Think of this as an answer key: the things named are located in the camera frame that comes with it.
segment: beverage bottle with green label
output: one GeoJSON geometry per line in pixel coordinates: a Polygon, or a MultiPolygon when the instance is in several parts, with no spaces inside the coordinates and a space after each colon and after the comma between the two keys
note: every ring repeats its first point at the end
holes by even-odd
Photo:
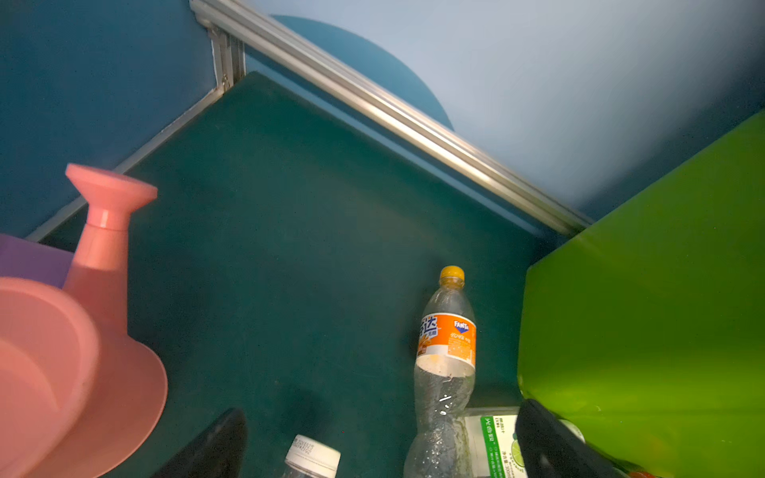
{"type": "Polygon", "coordinates": [[[463,291],[463,270],[445,267],[439,283],[420,326],[417,436],[404,463],[404,478],[470,477],[467,433],[459,418],[475,383],[475,319],[463,291]]]}

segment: orange label with white border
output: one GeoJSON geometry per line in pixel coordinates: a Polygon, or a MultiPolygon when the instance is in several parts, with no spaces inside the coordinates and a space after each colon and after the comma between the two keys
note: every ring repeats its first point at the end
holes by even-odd
{"type": "Polygon", "coordinates": [[[422,318],[417,356],[446,355],[476,366],[476,324],[457,314],[422,318]]]}

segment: green tabletop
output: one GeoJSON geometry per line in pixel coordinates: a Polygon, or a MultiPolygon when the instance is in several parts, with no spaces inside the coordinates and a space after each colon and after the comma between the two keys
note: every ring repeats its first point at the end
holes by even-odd
{"type": "MultiPolygon", "coordinates": [[[[232,406],[242,476],[275,476],[298,433],[342,452],[339,478],[400,476],[420,313],[450,264],[479,326],[474,403],[518,402],[539,241],[406,159],[252,74],[130,174],[159,198],[131,225],[129,330],[170,392],[111,478],[150,476],[232,406]]],[[[73,250],[83,221],[44,242],[73,250]]]]}

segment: green plastic container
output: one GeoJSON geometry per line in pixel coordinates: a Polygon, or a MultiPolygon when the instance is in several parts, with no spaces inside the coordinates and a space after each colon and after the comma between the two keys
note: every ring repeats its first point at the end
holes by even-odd
{"type": "Polygon", "coordinates": [[[519,384],[658,476],[765,473],[765,112],[534,265],[519,384]]]}

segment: clear plastic bottle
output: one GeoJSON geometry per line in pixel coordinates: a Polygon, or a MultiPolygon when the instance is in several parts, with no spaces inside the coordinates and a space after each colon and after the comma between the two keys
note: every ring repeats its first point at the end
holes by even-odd
{"type": "Polygon", "coordinates": [[[340,452],[303,435],[298,435],[285,458],[280,478],[335,478],[340,452]]]}
{"type": "Polygon", "coordinates": [[[404,478],[470,478],[467,433],[459,417],[475,384],[476,327],[465,274],[449,266],[425,307],[415,362],[417,437],[404,478]]]}

